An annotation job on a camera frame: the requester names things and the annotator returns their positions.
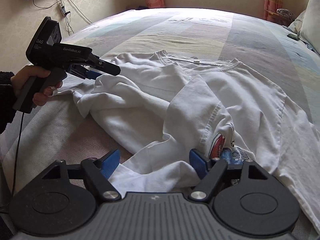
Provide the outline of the black sleeved left forearm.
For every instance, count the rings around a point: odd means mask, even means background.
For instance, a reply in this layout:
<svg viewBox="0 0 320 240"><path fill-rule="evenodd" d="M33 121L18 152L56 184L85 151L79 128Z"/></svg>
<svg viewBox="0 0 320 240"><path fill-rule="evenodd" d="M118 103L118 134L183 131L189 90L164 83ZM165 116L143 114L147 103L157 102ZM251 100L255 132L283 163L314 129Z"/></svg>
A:
<svg viewBox="0 0 320 240"><path fill-rule="evenodd" d="M11 83L11 78L14 76L13 72L1 72L0 78L0 133L3 133L8 123L12 123L16 110L13 105L16 102L16 95Z"/></svg>

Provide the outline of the person's left hand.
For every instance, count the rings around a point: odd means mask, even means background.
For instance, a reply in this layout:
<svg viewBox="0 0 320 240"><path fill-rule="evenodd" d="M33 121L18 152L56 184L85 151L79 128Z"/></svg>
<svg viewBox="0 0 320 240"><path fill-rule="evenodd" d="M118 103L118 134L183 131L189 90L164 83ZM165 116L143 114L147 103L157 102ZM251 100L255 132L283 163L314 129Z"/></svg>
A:
<svg viewBox="0 0 320 240"><path fill-rule="evenodd" d="M18 71L13 77L10 78L11 84L16 98L19 98L29 84L32 84L36 78L44 79L50 74L49 70L42 67L26 65L20 71ZM58 81L55 85L49 85L42 92L37 92L33 95L33 103L36 106L44 106L50 97L54 94L58 88L61 88L63 81Z"/></svg>

